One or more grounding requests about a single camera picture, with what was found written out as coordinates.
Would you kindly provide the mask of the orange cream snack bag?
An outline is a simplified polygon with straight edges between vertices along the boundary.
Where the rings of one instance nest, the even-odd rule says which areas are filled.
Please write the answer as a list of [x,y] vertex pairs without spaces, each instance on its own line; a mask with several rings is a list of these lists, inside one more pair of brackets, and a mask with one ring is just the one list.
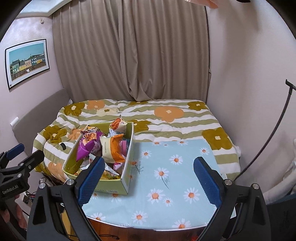
[[114,135],[112,137],[100,137],[102,146],[102,158],[106,163],[124,163],[125,157],[122,156],[119,142],[122,141],[124,134]]

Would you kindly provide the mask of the green cardboard box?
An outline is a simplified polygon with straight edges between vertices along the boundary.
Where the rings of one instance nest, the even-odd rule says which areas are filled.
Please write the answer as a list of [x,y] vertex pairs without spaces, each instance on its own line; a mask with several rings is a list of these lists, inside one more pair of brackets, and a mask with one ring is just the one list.
[[[128,122],[126,127],[126,133],[124,135],[126,139],[130,140],[130,144],[127,151],[127,156],[125,159],[125,165],[122,170],[121,177],[119,179],[113,180],[103,180],[100,179],[95,191],[103,192],[103,193],[115,193],[118,195],[128,195],[128,189],[130,185],[130,175],[132,170],[132,159],[134,153],[134,126],[132,122]],[[76,179],[77,176],[75,173],[79,170],[82,161],[76,161],[77,149],[82,135],[78,137],[78,139],[74,142],[74,146],[72,147],[66,161],[62,166],[63,172],[70,179]]]

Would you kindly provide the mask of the grey padded headboard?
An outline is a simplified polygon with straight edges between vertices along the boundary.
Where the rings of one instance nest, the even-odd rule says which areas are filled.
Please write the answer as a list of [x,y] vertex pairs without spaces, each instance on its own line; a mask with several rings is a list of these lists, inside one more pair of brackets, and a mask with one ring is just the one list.
[[59,110],[68,104],[69,99],[63,88],[37,104],[12,127],[16,140],[25,146],[25,154],[32,153],[37,134],[57,118]]

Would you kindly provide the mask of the blue daisy tablecloth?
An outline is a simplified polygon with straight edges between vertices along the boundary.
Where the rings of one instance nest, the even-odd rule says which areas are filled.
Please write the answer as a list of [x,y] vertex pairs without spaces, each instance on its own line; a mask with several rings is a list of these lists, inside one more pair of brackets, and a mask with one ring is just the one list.
[[196,157],[218,169],[203,139],[137,142],[128,195],[95,192],[83,211],[92,220],[119,227],[161,231],[204,227],[216,206],[194,173]]

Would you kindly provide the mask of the beige curtain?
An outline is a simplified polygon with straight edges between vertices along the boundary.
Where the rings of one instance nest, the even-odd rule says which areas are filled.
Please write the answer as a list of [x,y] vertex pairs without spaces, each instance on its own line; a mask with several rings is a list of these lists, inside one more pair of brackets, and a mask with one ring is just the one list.
[[59,75],[74,101],[207,99],[210,50],[204,6],[71,1],[52,20]]

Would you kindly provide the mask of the purple potato chips bag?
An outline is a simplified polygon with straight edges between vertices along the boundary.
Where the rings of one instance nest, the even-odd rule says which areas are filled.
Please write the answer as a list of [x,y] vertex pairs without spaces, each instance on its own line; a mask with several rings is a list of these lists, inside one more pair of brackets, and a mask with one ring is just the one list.
[[99,129],[88,129],[86,131],[81,131],[82,138],[79,140],[76,161],[80,161],[89,154],[95,155],[101,150],[100,137],[103,133]]

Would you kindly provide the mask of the framed houses picture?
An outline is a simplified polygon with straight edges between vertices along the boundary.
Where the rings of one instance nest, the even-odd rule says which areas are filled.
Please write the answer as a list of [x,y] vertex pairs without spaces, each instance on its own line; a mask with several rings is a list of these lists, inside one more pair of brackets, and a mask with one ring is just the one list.
[[8,89],[50,69],[47,40],[33,40],[5,49],[5,70]]

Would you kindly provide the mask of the floral striped bed blanket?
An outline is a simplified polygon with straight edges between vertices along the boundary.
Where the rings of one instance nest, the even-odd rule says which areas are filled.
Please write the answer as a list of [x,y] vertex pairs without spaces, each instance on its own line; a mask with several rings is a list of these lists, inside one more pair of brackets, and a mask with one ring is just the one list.
[[37,172],[65,181],[62,165],[81,131],[96,123],[110,123],[123,118],[134,124],[137,141],[157,144],[176,141],[179,145],[198,138],[206,140],[208,147],[200,148],[203,155],[213,152],[220,171],[229,179],[241,171],[238,148],[211,113],[205,102],[200,100],[87,100],[62,107],[56,112],[55,120],[44,124],[33,142],[33,150],[44,152],[44,161]]

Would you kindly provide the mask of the white wall socket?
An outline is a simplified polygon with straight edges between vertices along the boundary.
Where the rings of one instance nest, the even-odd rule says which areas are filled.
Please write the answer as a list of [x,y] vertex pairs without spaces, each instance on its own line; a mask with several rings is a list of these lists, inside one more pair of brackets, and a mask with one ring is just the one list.
[[19,117],[15,117],[13,121],[10,123],[11,127],[13,128],[19,122]]

